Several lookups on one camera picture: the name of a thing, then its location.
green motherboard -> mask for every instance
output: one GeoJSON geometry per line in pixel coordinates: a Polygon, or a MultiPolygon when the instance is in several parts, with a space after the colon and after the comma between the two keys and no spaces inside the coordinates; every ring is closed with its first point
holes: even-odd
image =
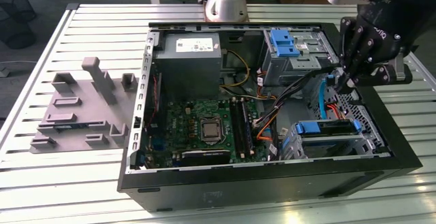
{"type": "MultiPolygon", "coordinates": [[[[245,100],[248,119],[257,118],[256,103],[245,100]]],[[[231,151],[229,163],[265,161],[267,149],[264,144],[255,146],[255,154],[244,158],[235,150],[232,116],[229,100],[189,101],[184,103],[169,102],[167,107],[165,137],[153,138],[153,159],[156,168],[176,167],[173,165],[175,152],[187,150],[228,150],[231,151]],[[201,138],[203,121],[219,121],[221,135],[216,143],[208,143],[201,138]]]]}

white metal slats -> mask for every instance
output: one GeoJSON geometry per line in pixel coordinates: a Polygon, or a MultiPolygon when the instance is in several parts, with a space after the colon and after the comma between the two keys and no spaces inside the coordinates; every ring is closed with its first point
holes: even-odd
{"type": "MultiPolygon", "coordinates": [[[[332,22],[355,15],[349,6],[263,6],[248,8],[251,21],[332,22]]],[[[217,210],[149,214],[116,192],[121,150],[32,155],[28,144],[45,111],[55,72],[81,71],[84,56],[99,56],[101,69],[119,78],[139,74],[148,22],[201,21],[199,6],[81,5],[67,19],[47,64],[23,109],[11,126],[0,152],[0,222],[33,220],[40,223],[92,223],[135,219],[179,223],[431,223],[435,215],[436,93],[412,63],[415,82],[377,88],[424,167],[407,176],[387,179],[347,198],[293,203],[239,206],[217,210]]]]}

cpu socket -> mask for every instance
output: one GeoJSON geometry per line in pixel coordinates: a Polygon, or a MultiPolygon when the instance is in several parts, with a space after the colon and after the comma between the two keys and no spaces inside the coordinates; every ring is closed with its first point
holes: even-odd
{"type": "Polygon", "coordinates": [[[220,142],[223,136],[221,118],[211,117],[200,119],[201,126],[201,141],[208,145],[215,145],[220,142]]]}

motherboard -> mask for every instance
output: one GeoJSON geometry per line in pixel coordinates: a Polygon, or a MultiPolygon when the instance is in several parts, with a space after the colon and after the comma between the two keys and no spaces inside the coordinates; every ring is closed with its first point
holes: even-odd
{"type": "Polygon", "coordinates": [[[191,166],[197,162],[203,164],[201,161],[209,160],[212,154],[225,163],[265,161],[265,146],[256,145],[256,142],[256,146],[249,146],[253,145],[252,128],[237,126],[241,118],[247,118],[247,123],[241,124],[249,126],[257,116],[252,99],[169,102],[165,136],[153,136],[151,139],[155,167],[191,166]],[[236,106],[244,109],[240,111],[244,114],[237,114],[236,106]]]}

wire mesh trash bin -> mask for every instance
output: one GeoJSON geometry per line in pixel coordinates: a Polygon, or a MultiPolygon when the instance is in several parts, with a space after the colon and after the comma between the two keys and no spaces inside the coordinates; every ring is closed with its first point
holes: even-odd
{"type": "Polygon", "coordinates": [[[29,22],[36,13],[28,0],[0,0],[0,8],[15,18],[17,22],[29,22]]]}
{"type": "Polygon", "coordinates": [[[11,49],[23,49],[31,46],[36,37],[25,22],[19,22],[16,19],[0,8],[0,41],[11,49]]]}

